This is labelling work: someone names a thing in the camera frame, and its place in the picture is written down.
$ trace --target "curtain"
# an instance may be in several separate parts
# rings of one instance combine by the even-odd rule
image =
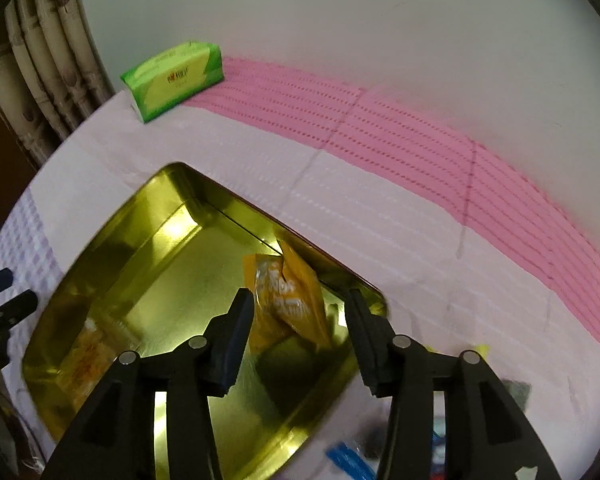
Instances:
[[[0,116],[41,166],[111,97],[78,0],[12,0],[0,18]]]

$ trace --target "orange food wrapper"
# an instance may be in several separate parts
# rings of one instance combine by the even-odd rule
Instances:
[[[286,242],[279,244],[282,256],[250,254],[242,261],[244,284],[255,300],[249,348],[261,353],[293,333],[317,349],[330,348],[318,277]]]
[[[118,355],[138,346],[134,339],[132,335],[107,333],[90,317],[85,320],[72,348],[62,360],[56,378],[76,411]]]

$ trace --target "white cloth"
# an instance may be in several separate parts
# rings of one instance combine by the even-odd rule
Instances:
[[[448,354],[490,345],[488,361],[496,373],[532,385],[526,414],[562,478],[579,478],[590,465],[600,446],[600,345],[562,301],[471,229],[458,258],[462,227],[439,206],[253,126],[184,106],[141,124],[128,97],[116,95],[29,187],[59,275],[127,198],[176,160],[275,216],[377,286],[396,332]],[[0,254],[9,236],[0,234]],[[8,264],[2,256],[1,264]],[[49,454],[53,442],[18,361],[36,319],[27,319],[27,328],[13,335],[13,362],[4,375]],[[355,433],[376,402],[354,380],[282,476],[337,478],[325,448]]]

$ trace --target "yellow snack packet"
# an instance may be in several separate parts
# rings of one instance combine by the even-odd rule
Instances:
[[[242,259],[244,286],[253,293],[253,324],[249,334],[249,348],[259,354],[289,337],[293,331],[276,315],[278,299],[274,277],[282,274],[282,257],[269,254],[249,254]]]
[[[250,254],[242,262],[244,284],[255,300],[249,348],[261,353],[293,332],[318,349],[330,348],[318,277],[286,242],[280,247],[282,256]]]

